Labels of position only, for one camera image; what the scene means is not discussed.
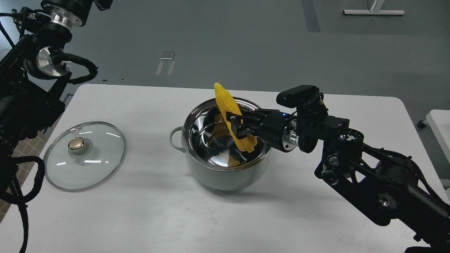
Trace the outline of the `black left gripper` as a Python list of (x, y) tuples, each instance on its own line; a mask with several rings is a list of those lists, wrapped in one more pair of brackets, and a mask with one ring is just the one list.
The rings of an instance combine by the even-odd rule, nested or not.
[(82, 27), (88, 19), (92, 3), (100, 11), (109, 10), (113, 0), (42, 0), (41, 7), (50, 22), (63, 27)]

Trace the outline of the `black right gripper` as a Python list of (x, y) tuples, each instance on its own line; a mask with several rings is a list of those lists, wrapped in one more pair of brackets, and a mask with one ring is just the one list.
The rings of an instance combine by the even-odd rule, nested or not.
[(226, 120), (238, 140), (257, 136), (264, 144), (285, 153), (297, 147), (296, 123), (291, 114), (274, 109), (232, 109), (226, 112)]

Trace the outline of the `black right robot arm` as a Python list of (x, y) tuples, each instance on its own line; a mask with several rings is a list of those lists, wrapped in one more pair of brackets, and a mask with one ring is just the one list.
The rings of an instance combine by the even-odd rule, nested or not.
[(323, 141), (314, 171), (373, 223), (387, 226), (399, 219), (429, 247), (409, 247), (407, 253), (449, 252), (449, 205), (426, 182), (410, 156), (373, 148), (350, 121), (328, 114), (324, 95), (313, 85), (301, 85), (277, 95), (276, 102), (295, 112), (274, 109), (233, 112), (221, 109), (238, 140), (258, 137), (285, 153), (299, 148), (312, 152)]

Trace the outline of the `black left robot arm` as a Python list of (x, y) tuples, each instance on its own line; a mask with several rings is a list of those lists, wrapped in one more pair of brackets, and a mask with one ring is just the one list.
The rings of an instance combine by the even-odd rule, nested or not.
[(0, 131), (1, 199), (18, 207), (24, 229), (20, 252), (27, 248), (27, 203), (40, 192), (46, 172), (38, 156), (13, 157), (19, 142), (32, 139), (51, 127), (65, 110), (60, 97), (67, 84), (94, 79), (97, 66), (90, 60), (63, 51), (72, 40), (72, 27), (85, 26), (92, 5), (108, 10), (111, 0), (43, 0), (41, 9), (22, 7), (1, 13), (10, 17), (19, 32), (13, 43), (1, 32), (11, 50), (1, 60)]

